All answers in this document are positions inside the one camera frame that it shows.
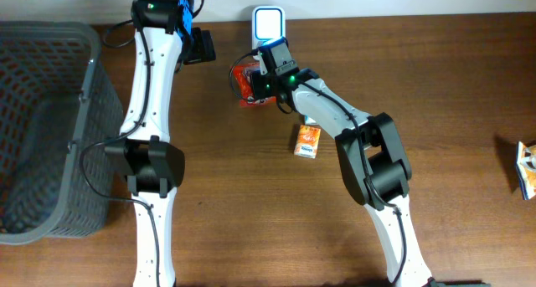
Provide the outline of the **red snack packet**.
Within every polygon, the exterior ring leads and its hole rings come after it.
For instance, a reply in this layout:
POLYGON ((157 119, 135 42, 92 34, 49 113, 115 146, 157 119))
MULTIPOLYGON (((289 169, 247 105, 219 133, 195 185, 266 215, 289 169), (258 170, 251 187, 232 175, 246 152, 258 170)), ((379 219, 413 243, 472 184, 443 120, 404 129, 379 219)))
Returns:
POLYGON ((248 100, 248 98, 254 97, 251 79, 256 72, 260 72, 259 62, 239 64, 235 66, 232 71, 233 79, 238 83, 240 95, 245 98, 245 100, 240 101, 240 107, 254 107, 276 103, 275 97, 268 97, 258 100, 254 99, 253 101, 248 100))

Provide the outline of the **green tissue pack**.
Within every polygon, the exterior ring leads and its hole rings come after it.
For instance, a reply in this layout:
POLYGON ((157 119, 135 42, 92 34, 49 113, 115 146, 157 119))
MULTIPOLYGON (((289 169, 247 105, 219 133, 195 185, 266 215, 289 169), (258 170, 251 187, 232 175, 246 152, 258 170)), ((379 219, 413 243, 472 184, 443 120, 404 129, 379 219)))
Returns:
POLYGON ((317 122, 315 120, 313 120, 313 118, 305 115, 304 116, 304 124, 306 126, 315 126, 317 124, 317 122))

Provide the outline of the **orange tissue pack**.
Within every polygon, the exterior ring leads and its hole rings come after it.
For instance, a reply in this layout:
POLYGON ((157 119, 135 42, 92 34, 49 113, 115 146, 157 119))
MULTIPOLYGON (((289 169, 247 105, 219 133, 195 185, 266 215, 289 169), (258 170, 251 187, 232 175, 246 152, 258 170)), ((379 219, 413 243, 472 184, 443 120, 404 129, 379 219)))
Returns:
POLYGON ((306 158, 315 159, 321 135, 321 129, 314 126, 300 125, 294 154, 306 158))

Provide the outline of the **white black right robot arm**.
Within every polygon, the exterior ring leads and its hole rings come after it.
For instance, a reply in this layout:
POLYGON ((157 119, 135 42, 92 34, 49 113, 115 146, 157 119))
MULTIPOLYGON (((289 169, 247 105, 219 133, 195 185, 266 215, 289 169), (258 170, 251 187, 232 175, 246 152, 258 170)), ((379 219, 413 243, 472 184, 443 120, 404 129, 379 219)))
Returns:
POLYGON ((312 117, 336 144, 343 183, 363 206, 379 237, 393 286, 430 286, 433 275, 420 251, 410 216, 409 158, 393 119, 370 115, 331 91, 312 69, 299 68, 286 38, 253 49, 264 89, 278 102, 312 117))

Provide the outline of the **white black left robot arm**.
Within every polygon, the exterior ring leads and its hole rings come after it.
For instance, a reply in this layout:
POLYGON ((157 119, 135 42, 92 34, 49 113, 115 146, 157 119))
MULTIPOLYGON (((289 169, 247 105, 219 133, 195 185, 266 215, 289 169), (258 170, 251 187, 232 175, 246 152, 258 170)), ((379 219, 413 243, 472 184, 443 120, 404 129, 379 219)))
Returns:
POLYGON ((131 21, 136 66, 120 135, 106 155, 126 180, 137 221, 135 286, 174 286, 173 204, 185 155, 172 145, 169 111, 173 78, 184 66, 213 61, 210 32, 193 20, 204 0, 134 0, 131 21))

